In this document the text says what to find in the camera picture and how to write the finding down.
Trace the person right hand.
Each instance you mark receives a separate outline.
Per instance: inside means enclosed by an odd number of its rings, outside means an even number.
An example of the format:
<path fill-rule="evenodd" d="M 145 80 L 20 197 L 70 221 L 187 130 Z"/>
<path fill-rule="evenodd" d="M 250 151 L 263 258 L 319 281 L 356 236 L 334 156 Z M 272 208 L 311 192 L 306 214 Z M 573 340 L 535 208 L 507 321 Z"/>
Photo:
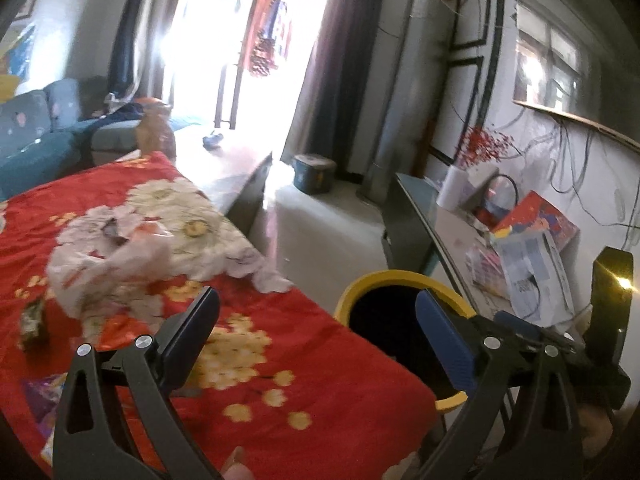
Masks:
<path fill-rule="evenodd" d="M 587 460 L 591 460 L 602 452 L 611 440 L 613 424 L 608 412 L 600 406 L 579 404 L 577 411 L 582 432 L 582 452 Z"/>

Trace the person left hand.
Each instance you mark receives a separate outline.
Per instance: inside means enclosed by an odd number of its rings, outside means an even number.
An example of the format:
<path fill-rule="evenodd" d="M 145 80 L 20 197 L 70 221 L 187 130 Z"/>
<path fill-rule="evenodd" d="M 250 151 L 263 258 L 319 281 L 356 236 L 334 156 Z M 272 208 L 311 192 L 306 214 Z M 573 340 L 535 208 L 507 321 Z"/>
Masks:
<path fill-rule="evenodd" d="M 224 480 L 254 480 L 255 476 L 247 467 L 246 454 L 242 446 L 237 446 L 221 468 Z"/>

